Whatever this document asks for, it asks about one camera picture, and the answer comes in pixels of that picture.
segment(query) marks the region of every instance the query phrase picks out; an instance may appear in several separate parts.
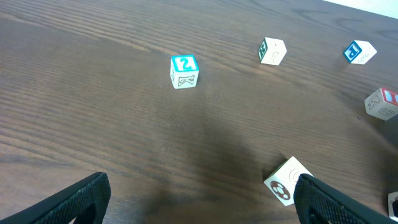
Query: wooden table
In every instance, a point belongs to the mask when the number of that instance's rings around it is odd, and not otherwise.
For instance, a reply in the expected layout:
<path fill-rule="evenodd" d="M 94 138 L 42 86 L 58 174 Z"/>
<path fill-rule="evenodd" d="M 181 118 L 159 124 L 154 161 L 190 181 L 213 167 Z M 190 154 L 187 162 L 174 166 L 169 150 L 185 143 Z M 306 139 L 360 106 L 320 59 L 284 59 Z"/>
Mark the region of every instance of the wooden table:
<path fill-rule="evenodd" d="M 176 54 L 196 88 L 173 89 Z M 104 223 L 298 223 L 262 183 L 290 156 L 386 214 L 398 125 L 363 100 L 398 90 L 397 57 L 398 20 L 320 0 L 1 0 L 0 218 L 104 171 Z"/>

